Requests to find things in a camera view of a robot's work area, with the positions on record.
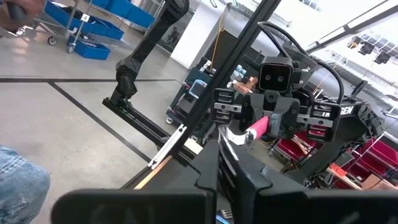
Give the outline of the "black aluminium rig frame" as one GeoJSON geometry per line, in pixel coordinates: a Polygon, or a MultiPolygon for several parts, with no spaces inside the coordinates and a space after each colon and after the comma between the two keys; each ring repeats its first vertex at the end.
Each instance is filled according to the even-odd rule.
{"type": "MultiPolygon", "coordinates": [[[[248,23],[244,26],[243,31],[238,36],[237,43],[233,46],[231,53],[224,60],[221,68],[217,70],[215,77],[207,85],[205,91],[193,105],[186,120],[182,123],[187,129],[169,153],[176,152],[183,147],[194,128],[199,124],[205,112],[207,112],[210,107],[213,90],[226,81],[227,76],[232,73],[238,60],[243,56],[244,51],[251,46],[258,36],[260,30],[257,23],[268,20],[276,10],[280,1],[281,0],[261,1],[254,14],[249,18],[248,23]]],[[[160,147],[165,144],[162,143],[160,139],[166,137],[167,133],[136,110],[132,106],[130,99],[137,93],[135,81],[144,60],[152,52],[167,29],[187,13],[188,7],[189,0],[165,0],[160,13],[150,26],[147,34],[139,42],[139,45],[130,55],[117,63],[116,81],[118,84],[111,97],[103,100],[103,104],[107,108],[160,147]]]]}

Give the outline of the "red storage bin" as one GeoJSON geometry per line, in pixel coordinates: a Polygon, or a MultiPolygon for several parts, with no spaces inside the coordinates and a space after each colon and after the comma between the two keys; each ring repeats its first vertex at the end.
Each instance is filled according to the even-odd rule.
{"type": "Polygon", "coordinates": [[[309,139],[305,131],[298,131],[292,139],[281,139],[272,149],[288,160],[301,160],[312,149],[323,146],[322,143],[309,139]]]}
{"type": "Polygon", "coordinates": [[[366,179],[370,174],[390,179],[398,171],[398,145],[390,146],[372,139],[357,147],[349,171],[366,179]]]}

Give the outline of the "light blue device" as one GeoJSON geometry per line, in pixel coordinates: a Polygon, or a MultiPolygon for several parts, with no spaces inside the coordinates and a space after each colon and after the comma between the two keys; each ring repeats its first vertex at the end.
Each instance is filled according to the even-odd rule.
{"type": "Polygon", "coordinates": [[[206,88],[207,83],[204,82],[203,80],[199,80],[196,79],[192,86],[190,87],[188,93],[195,97],[196,99],[199,99],[199,96],[201,95],[201,93],[204,91],[204,89],[206,88]]]}

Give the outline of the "copper-coloured block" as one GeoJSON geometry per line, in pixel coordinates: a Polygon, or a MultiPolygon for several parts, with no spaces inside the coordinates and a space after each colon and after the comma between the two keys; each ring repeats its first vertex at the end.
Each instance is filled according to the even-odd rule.
{"type": "Polygon", "coordinates": [[[256,77],[250,77],[246,83],[234,80],[233,88],[236,91],[238,91],[240,94],[245,95],[248,93],[253,93],[257,83],[258,83],[258,79],[256,77]]]}

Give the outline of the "white metal bracket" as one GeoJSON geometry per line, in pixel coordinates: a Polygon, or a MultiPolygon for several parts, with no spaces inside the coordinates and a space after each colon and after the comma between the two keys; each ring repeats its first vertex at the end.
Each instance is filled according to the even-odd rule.
{"type": "Polygon", "coordinates": [[[166,158],[167,154],[171,151],[177,141],[181,138],[187,127],[181,124],[177,130],[169,137],[167,142],[160,148],[160,151],[155,157],[148,163],[148,167],[154,170],[159,164],[166,158]]]}

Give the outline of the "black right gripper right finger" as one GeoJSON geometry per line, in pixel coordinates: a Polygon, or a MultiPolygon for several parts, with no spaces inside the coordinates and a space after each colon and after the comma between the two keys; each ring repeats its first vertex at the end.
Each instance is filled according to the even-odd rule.
{"type": "Polygon", "coordinates": [[[398,224],[398,190],[307,189],[234,144],[223,159],[235,224],[398,224]]]}

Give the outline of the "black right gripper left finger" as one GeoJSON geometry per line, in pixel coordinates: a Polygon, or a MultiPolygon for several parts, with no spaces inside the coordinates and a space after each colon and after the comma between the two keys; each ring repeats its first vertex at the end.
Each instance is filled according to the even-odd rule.
{"type": "Polygon", "coordinates": [[[78,189],[61,196],[51,224],[216,224],[220,149],[211,140],[170,182],[134,189],[78,189]]]}

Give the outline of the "blue storage bin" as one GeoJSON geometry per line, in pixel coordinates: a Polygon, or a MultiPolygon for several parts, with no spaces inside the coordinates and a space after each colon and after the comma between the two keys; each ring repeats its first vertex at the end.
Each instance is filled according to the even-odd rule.
{"type": "Polygon", "coordinates": [[[95,16],[90,17],[81,31],[84,34],[95,34],[116,40],[121,40],[124,35],[124,31],[113,23],[95,16]]]}
{"type": "Polygon", "coordinates": [[[150,27],[155,20],[152,15],[133,5],[128,0],[109,0],[105,9],[143,28],[150,27]]]}
{"type": "MultiPolygon", "coordinates": [[[[70,15],[72,13],[72,6],[61,6],[57,2],[47,1],[44,11],[57,22],[63,26],[67,26],[70,15]]],[[[81,24],[80,18],[83,13],[77,9],[72,19],[71,26],[78,26],[81,24]]]]}
{"type": "Polygon", "coordinates": [[[75,45],[72,46],[72,43],[74,43],[75,38],[74,36],[70,35],[67,41],[67,52],[72,53],[76,52],[78,55],[80,55],[83,58],[88,58],[88,59],[95,59],[95,60],[106,60],[109,56],[109,53],[111,52],[110,49],[108,49],[106,46],[102,44],[94,44],[92,42],[89,42],[89,40],[85,39],[78,39],[75,42],[75,45]]]}

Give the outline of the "pink-handled silver fork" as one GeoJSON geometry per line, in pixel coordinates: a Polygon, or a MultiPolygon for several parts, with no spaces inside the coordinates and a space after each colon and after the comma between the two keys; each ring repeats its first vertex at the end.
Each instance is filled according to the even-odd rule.
{"type": "Polygon", "coordinates": [[[268,125],[269,118],[265,116],[242,134],[233,133],[227,125],[218,127],[221,176],[224,178],[223,187],[230,190],[230,194],[254,194],[272,185],[262,175],[265,165],[244,150],[267,132],[268,125]]]}

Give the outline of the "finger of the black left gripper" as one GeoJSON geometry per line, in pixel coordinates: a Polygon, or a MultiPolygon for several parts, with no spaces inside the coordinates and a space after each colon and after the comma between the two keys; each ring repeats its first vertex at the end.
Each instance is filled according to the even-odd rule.
{"type": "Polygon", "coordinates": [[[269,119],[269,134],[281,139],[291,139],[297,126],[300,102],[296,98],[279,97],[269,119]]]}
{"type": "Polygon", "coordinates": [[[248,93],[243,97],[241,110],[241,130],[244,131],[258,119],[262,118],[264,107],[264,95],[260,93],[248,93]]]}

